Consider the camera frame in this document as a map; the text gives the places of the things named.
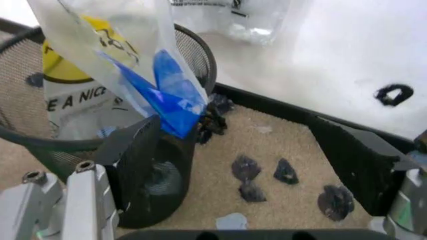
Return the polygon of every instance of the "black stain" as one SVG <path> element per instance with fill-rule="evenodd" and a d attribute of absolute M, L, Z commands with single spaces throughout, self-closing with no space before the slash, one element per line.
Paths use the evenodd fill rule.
<path fill-rule="evenodd" d="M 400 90 L 400 93 L 395 98 L 389 97 L 387 94 L 394 90 Z M 395 107 L 409 99 L 412 95 L 414 95 L 412 87 L 405 84 L 390 84 L 378 90 L 375 94 L 375 98 L 384 106 Z"/>

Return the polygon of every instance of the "mesh wastebasket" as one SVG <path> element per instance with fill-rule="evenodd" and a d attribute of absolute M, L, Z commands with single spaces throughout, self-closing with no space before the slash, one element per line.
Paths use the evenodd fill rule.
<path fill-rule="evenodd" d="M 188 29 L 175 25 L 176 43 L 182 56 L 208 94 L 214 88 L 217 67 L 206 43 Z M 27 148 L 43 165 L 63 182 L 75 166 L 92 159 L 102 139 L 56 140 L 48 121 L 42 86 L 28 84 L 29 77 L 42 72 L 43 32 L 31 29 L 0 45 L 0 138 Z M 168 149 L 180 159 L 177 166 L 183 186 L 174 204 L 164 205 L 161 214 L 147 219 L 141 214 L 120 216 L 120 224 L 139 228 L 156 223 L 170 215 L 182 202 L 188 190 L 196 128 L 186 139 L 163 134 L 154 155 L 162 158 L 161 149 Z"/>

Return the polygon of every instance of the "dark crystal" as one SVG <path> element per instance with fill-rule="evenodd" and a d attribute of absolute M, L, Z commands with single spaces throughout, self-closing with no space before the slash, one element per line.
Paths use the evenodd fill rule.
<path fill-rule="evenodd" d="M 295 169 L 284 158 L 278 161 L 277 168 L 273 176 L 275 179 L 289 185 L 294 185 L 300 182 Z"/>

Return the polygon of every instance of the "black mesh trash can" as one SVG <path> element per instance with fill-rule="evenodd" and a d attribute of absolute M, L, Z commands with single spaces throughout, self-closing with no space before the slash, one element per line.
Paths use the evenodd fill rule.
<path fill-rule="evenodd" d="M 182 26 L 175 25 L 175 33 L 179 51 L 210 94 L 217 77 L 211 50 L 200 37 Z M 42 72 L 44 39 L 42 30 L 35 28 L 0 45 L 0 138 L 27 148 L 52 173 L 66 182 L 78 163 L 92 159 L 103 140 L 52 138 L 43 86 L 31 84 L 32 77 Z M 190 183 L 196 138 L 196 126 L 185 139 L 162 133 L 154 153 L 154 171 L 132 198 L 129 210 L 120 215 L 122 227 L 141 228 L 155 224 L 179 207 Z M 179 192 L 172 198 L 164 198 L 159 179 L 166 176 L 171 180 L 177 179 L 177 174 L 181 184 Z"/>

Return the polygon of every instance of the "plastic packaging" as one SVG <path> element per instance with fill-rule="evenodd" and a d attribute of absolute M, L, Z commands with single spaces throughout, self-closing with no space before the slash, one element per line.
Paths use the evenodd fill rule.
<path fill-rule="evenodd" d="M 282 28 L 291 0 L 170 0 L 174 20 L 196 33 L 219 32 L 267 45 Z"/>
<path fill-rule="evenodd" d="M 167 0 L 28 3 L 49 46 L 139 114 L 159 114 L 180 138 L 197 122 L 208 98 L 176 47 Z"/>

